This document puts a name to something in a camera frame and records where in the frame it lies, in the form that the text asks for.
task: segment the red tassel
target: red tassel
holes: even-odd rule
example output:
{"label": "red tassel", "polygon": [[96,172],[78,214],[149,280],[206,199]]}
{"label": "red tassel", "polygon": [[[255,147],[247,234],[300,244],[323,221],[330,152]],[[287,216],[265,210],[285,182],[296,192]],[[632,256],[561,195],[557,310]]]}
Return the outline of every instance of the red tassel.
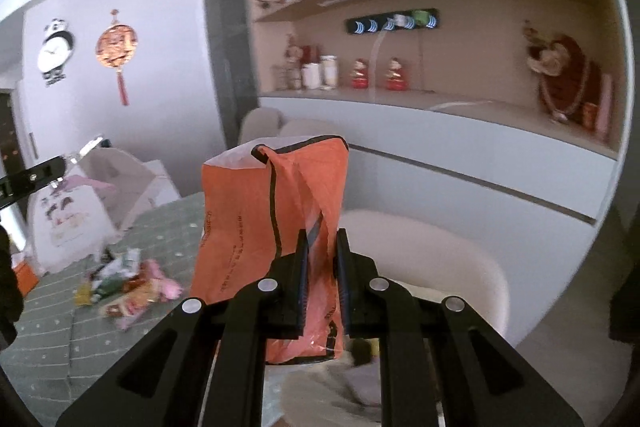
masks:
{"label": "red tassel", "polygon": [[118,70],[118,89],[120,90],[120,101],[122,102],[122,105],[129,105],[127,89],[124,87],[124,77],[120,70]]}

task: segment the black metal arm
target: black metal arm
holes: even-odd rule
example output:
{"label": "black metal arm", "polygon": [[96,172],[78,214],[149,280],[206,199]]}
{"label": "black metal arm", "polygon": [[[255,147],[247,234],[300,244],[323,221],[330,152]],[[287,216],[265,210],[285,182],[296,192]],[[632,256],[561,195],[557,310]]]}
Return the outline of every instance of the black metal arm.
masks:
{"label": "black metal arm", "polygon": [[[58,427],[84,427],[88,418],[95,427],[196,426],[200,417],[204,427],[259,426],[265,340],[303,331],[307,250],[301,231],[296,253],[273,261],[264,279],[233,299],[183,301],[63,413]],[[463,299],[412,297],[351,252],[344,229],[335,272],[346,333],[380,338],[383,427],[437,427],[438,396],[447,427],[583,426]]]}

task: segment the snack package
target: snack package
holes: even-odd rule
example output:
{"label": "snack package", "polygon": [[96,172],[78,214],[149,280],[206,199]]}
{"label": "snack package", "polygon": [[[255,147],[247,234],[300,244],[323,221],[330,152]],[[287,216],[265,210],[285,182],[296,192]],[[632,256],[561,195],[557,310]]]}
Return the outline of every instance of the snack package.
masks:
{"label": "snack package", "polygon": [[126,282],[127,279],[119,273],[116,273],[111,277],[107,277],[107,279],[103,279],[95,288],[93,288],[94,293],[91,295],[91,302],[95,304],[104,298],[111,297],[112,295],[119,293],[122,291],[122,287]]}
{"label": "snack package", "polygon": [[109,248],[105,248],[100,256],[100,264],[109,264],[116,258]]}
{"label": "snack package", "polygon": [[153,302],[166,302],[180,297],[182,287],[167,279],[155,259],[140,263],[140,273],[125,282],[125,295],[100,308],[103,317],[114,317],[116,327],[127,330]]}
{"label": "snack package", "polygon": [[[90,306],[100,300],[125,291],[125,284],[140,274],[140,248],[129,248],[107,264],[98,266],[89,273],[88,281],[76,290],[76,306]],[[131,290],[140,284],[131,284]]]}
{"label": "snack package", "polygon": [[182,294],[182,286],[173,279],[167,279],[155,259],[143,261],[140,273],[144,279],[158,279],[160,281],[160,299],[162,302],[173,301]]}
{"label": "snack package", "polygon": [[[142,315],[152,302],[157,302],[160,298],[160,286],[161,282],[158,279],[151,279],[145,282],[142,286],[118,297],[109,304],[100,308],[100,315],[102,317],[131,317],[138,318]],[[125,327],[121,327],[118,323],[118,327],[122,330],[126,330],[132,321],[125,322]]]}

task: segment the white jar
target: white jar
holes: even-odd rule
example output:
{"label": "white jar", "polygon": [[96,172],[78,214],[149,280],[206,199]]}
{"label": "white jar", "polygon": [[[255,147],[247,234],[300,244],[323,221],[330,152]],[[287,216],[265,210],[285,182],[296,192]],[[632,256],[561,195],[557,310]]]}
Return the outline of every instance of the white jar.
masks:
{"label": "white jar", "polygon": [[338,87],[338,57],[335,55],[323,55],[322,73],[324,74],[324,85],[331,89]]}
{"label": "white jar", "polygon": [[320,64],[305,64],[302,68],[302,83],[306,89],[319,89],[322,87],[322,77],[320,76]]}

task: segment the doorway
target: doorway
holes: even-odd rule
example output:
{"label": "doorway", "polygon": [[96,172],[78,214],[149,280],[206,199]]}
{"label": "doorway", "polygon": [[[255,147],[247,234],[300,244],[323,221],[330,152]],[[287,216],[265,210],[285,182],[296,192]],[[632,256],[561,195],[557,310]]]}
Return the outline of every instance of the doorway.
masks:
{"label": "doorway", "polygon": [[[0,157],[5,174],[24,171],[24,158],[18,144],[11,95],[7,92],[0,92]],[[27,205],[28,198],[18,202],[18,208],[24,219],[27,218]]]}

